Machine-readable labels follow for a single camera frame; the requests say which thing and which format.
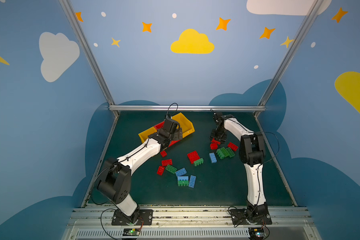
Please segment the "red lego brick top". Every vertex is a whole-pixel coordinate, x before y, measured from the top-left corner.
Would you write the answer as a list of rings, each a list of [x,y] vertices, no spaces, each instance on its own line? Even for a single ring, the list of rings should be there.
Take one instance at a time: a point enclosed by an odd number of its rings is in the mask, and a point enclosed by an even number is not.
[[[220,145],[220,144],[221,144],[221,142],[215,140],[214,138],[211,140],[211,142],[214,143],[214,144],[217,144],[217,145]]]

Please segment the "red bin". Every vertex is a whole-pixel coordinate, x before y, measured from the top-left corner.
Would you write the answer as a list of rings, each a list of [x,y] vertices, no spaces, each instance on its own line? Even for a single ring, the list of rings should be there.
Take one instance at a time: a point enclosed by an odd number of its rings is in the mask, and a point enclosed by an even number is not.
[[[156,125],[154,126],[154,128],[155,128],[157,131],[159,131],[159,129],[161,129],[161,128],[163,127],[164,123],[165,123],[165,122],[163,121],[163,122],[161,122],[161,123],[159,123],[159,124],[156,124]],[[172,145],[176,144],[177,142],[179,142],[179,140],[171,141],[171,143],[169,144],[169,147],[171,147]]]

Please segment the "yellow bin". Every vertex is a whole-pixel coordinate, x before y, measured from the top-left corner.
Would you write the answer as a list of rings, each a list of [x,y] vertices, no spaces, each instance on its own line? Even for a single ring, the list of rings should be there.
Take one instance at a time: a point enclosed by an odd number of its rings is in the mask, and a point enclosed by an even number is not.
[[[157,129],[155,127],[151,127],[141,133],[139,133],[139,137],[142,143],[144,143],[150,135],[154,134],[157,132]]]
[[[195,132],[195,127],[193,123],[183,113],[178,113],[174,115],[172,119],[180,124],[180,127],[182,128],[183,138]]]

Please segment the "large red lego brick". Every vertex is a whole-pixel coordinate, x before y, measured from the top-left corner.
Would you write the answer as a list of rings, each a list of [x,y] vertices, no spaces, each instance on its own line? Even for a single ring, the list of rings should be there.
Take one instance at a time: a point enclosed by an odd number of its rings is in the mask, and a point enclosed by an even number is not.
[[[197,153],[197,151],[193,151],[191,153],[187,154],[188,159],[190,160],[191,164],[194,164],[195,161],[200,159],[199,154]]]

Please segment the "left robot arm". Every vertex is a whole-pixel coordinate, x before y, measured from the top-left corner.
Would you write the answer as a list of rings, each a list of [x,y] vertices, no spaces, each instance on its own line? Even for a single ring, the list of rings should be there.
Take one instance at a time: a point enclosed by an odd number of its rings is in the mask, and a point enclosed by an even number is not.
[[[172,141],[182,139],[182,128],[170,132],[159,129],[128,154],[107,159],[95,189],[107,197],[130,222],[134,222],[139,214],[139,206],[130,195],[133,173],[147,160],[168,148]]]

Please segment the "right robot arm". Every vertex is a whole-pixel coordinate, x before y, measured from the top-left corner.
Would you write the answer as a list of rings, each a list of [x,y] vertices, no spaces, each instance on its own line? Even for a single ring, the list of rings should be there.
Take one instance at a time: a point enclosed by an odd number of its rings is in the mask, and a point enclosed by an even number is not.
[[[248,129],[233,115],[214,112],[213,119],[217,128],[212,130],[211,140],[225,142],[227,131],[240,140],[239,158],[245,166],[248,184],[247,220],[254,221],[261,217],[267,217],[269,211],[262,177],[266,157],[264,135]]]

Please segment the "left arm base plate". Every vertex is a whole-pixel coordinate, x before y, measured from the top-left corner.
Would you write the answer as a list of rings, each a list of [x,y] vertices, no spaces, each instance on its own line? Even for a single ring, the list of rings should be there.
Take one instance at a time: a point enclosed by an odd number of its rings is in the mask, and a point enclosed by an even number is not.
[[[121,210],[116,210],[112,219],[112,226],[151,226],[153,220],[153,210],[137,209],[131,216],[125,215]]]

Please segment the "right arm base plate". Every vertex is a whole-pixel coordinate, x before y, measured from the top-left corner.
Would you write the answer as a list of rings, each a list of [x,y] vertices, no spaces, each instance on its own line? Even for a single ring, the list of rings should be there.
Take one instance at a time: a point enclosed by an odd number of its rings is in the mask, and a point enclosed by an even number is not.
[[[271,225],[272,219],[269,213],[258,213],[247,209],[231,208],[228,210],[234,226],[239,225]]]

